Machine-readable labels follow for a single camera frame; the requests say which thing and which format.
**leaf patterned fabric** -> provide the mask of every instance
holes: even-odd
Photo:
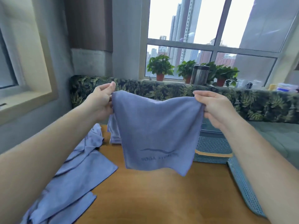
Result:
[[[210,90],[226,96],[236,111],[248,121],[285,122],[299,124],[299,95],[267,90],[242,90],[228,87],[189,85],[154,80],[128,80],[100,76],[74,75],[70,79],[72,106],[77,107],[96,86],[116,83],[116,91],[125,90],[157,100],[193,96],[194,90]]]

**wavy line logo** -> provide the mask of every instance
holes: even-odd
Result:
[[[161,149],[145,148],[145,149],[142,149],[141,151],[162,152],[162,153],[168,155],[168,154],[171,154],[171,153],[175,152],[176,149],[175,149],[175,150],[172,150],[172,151],[170,151],[170,152],[167,152],[167,151],[164,151],[164,150],[161,150]]]

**green plant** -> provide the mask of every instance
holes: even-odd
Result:
[[[225,85],[235,86],[238,76],[238,68],[231,68],[230,66],[216,65],[215,62],[202,63],[202,65],[207,65],[210,67],[209,74],[207,77],[207,84],[216,85],[214,78],[225,80]]]
[[[178,76],[183,76],[186,79],[188,76],[192,75],[193,66],[196,64],[195,60],[192,61],[183,61],[180,65],[178,65]]]
[[[147,65],[147,70],[152,74],[173,75],[174,66],[170,64],[169,57],[161,54],[156,57],[151,57]]]

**table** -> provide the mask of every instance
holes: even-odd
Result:
[[[129,170],[121,145],[109,144],[106,129],[100,152],[118,170],[93,189],[97,198],[76,224],[270,223],[247,208],[226,165],[193,162],[185,177],[167,168]]]

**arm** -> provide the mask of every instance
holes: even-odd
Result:
[[[96,87],[80,106],[0,155],[1,223],[17,223],[94,124],[112,113],[114,88]]]
[[[299,171],[234,110],[210,91],[195,91],[205,117],[225,135],[272,224],[298,223]]]

